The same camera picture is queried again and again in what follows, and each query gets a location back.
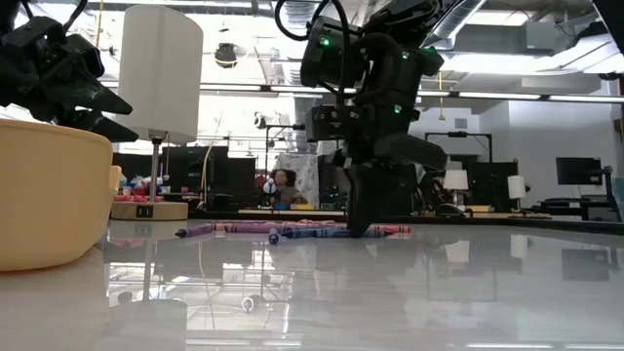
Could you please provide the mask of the purple crayon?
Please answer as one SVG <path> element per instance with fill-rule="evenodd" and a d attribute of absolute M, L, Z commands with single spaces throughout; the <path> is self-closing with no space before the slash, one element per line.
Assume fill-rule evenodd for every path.
<path fill-rule="evenodd" d="M 190 238 L 190 237 L 211 234 L 214 231 L 215 231 L 215 226 L 212 223 L 208 222 L 208 223 L 202 223 L 202 224 L 194 225 L 194 226 L 187 227 L 187 228 L 178 229 L 175 235 L 178 238 L 183 239 L 183 238 Z"/>
<path fill-rule="evenodd" d="M 214 225 L 215 230 L 227 233 L 266 234 L 271 231 L 284 232 L 296 228 L 298 225 L 289 222 L 218 222 Z"/>

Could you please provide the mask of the white shade table lamp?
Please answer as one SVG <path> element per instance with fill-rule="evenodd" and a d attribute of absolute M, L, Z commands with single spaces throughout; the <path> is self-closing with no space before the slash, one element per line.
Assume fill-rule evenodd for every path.
<path fill-rule="evenodd" d="M 133 112 L 116 121 L 152 143 L 149 199 L 115 201 L 117 220 L 178 221 L 185 203 L 158 201 L 161 145 L 197 139 L 204 34 L 183 13 L 164 6 L 135 5 L 124 14 L 118 95 Z"/>

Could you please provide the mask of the long ceiling light strip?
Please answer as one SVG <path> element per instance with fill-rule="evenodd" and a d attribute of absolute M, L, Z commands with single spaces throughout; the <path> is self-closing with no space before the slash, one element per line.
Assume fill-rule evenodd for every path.
<path fill-rule="evenodd" d="M 206 84 L 200 85 L 201 92 L 226 93 L 277 93 L 277 94 L 328 94 L 324 88 L 307 88 L 299 86 L 270 86 L 270 85 L 235 85 L 235 84 Z M 546 101 L 546 102 L 574 102 L 574 103 L 602 103 L 624 104 L 623 96 L 591 96 L 591 95 L 544 95 L 525 93 L 490 93 L 472 91 L 438 91 L 420 90 L 420 98 L 459 98 L 459 99 L 491 99 L 491 100 L 518 100 L 518 101 Z"/>

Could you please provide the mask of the background wooden table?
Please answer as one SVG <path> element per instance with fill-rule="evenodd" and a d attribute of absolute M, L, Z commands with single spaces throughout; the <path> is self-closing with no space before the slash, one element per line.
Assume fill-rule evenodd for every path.
<path fill-rule="evenodd" d="M 335 211 L 312 211 L 312 210 L 271 210 L 271 209 L 245 209 L 239 210 L 241 215 L 302 215 L 302 216 L 345 216 L 345 212 Z"/>

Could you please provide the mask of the black monitor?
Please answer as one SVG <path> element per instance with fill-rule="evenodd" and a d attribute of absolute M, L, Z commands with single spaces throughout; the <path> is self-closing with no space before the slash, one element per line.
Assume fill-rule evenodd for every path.
<path fill-rule="evenodd" d="M 600 158 L 558 157 L 559 185 L 602 185 L 603 167 Z"/>

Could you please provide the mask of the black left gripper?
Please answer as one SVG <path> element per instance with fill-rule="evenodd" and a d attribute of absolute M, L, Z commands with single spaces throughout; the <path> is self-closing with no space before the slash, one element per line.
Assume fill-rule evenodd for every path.
<path fill-rule="evenodd" d="M 100 113 L 79 113 L 75 119 L 78 107 L 132 113 L 125 100 L 99 82 L 103 73 L 99 49 L 79 34 L 68 34 L 54 19 L 34 17 L 0 35 L 0 103 L 24 107 L 40 121 L 68 119 L 72 128 L 110 142 L 138 140 L 136 132 Z"/>

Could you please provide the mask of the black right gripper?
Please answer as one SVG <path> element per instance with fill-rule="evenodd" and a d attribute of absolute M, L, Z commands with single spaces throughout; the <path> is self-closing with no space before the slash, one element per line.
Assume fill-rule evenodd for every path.
<path fill-rule="evenodd" d="M 306 115 L 305 132 L 309 142 L 337 141 L 343 145 L 331 161 L 346 171 L 350 183 L 347 228 L 352 238 L 361 238 L 379 216 L 385 193 L 380 170 L 416 163 L 443 169 L 447 153 L 435 143 L 409 134 L 411 118 L 419 112 L 402 112 L 399 106 L 319 105 Z"/>

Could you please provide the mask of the yellow plastic tray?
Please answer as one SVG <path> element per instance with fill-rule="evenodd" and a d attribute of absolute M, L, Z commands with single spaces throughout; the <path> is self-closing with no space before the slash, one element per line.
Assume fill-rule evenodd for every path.
<path fill-rule="evenodd" d="M 62 265 L 106 227 L 121 169 L 91 132 L 0 119 L 0 271 Z"/>

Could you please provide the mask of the person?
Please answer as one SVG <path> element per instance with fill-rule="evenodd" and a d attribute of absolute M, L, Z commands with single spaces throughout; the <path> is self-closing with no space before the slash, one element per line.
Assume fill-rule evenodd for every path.
<path fill-rule="evenodd" d="M 271 173 L 275 192 L 275 204 L 279 206 L 290 206 L 293 204 L 307 204 L 307 199 L 296 188 L 296 172 L 286 169 L 277 169 Z"/>

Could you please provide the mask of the black partition panel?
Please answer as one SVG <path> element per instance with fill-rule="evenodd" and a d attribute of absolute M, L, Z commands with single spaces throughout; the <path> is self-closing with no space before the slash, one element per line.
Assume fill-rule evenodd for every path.
<path fill-rule="evenodd" d="M 257 203 L 255 159 L 233 158 L 226 146 L 163 147 L 157 198 L 190 211 L 236 212 Z"/>

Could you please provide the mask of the small white background lamp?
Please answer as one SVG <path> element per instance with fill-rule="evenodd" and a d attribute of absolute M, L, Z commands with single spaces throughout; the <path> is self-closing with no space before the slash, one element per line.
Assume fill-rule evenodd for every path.
<path fill-rule="evenodd" d="M 446 170 L 443 183 L 444 189 L 452 194 L 452 203 L 459 205 L 459 192 L 469 190 L 468 174 L 465 170 Z"/>
<path fill-rule="evenodd" d="M 521 202 L 527 195 L 525 179 L 521 175 L 510 175 L 507 177 L 507 184 L 512 209 L 519 212 L 522 209 Z"/>

